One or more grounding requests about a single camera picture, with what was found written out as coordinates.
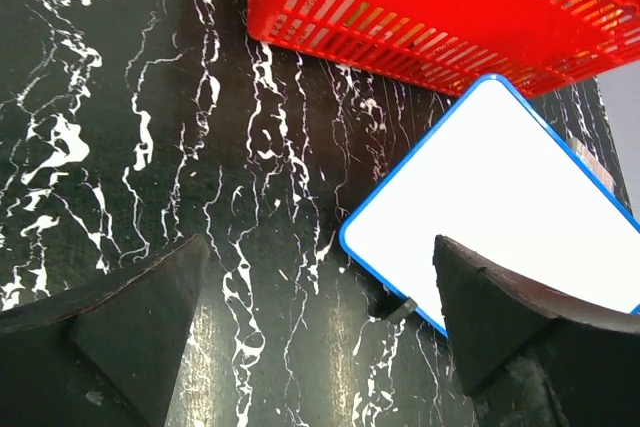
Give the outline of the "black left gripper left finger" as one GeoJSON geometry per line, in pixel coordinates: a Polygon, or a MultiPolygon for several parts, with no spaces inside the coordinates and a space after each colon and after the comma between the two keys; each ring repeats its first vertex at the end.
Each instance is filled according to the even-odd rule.
{"type": "Polygon", "coordinates": [[[209,255],[194,235],[2,312],[2,425],[164,425],[209,255]]]}

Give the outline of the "blue framed whiteboard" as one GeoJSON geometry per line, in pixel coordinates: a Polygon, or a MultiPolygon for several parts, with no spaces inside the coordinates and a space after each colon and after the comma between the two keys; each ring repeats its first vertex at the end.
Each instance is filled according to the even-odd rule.
{"type": "Polygon", "coordinates": [[[638,222],[502,76],[472,85],[346,219],[340,243],[445,332],[440,235],[570,296],[639,310],[638,222]]]}

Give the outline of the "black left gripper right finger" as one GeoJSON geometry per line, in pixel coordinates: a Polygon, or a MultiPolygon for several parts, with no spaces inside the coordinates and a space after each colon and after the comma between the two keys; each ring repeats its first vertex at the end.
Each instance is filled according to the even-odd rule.
{"type": "Polygon", "coordinates": [[[638,316],[556,291],[443,235],[433,262],[479,425],[638,425],[638,316]]]}

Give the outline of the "black whiteboard marker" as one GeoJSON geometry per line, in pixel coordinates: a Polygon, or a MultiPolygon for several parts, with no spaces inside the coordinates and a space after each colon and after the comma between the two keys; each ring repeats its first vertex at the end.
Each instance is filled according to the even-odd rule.
{"type": "Polygon", "coordinates": [[[386,316],[386,320],[393,324],[399,324],[402,320],[413,314],[416,308],[417,303],[412,298],[407,298],[401,305],[386,316]]]}

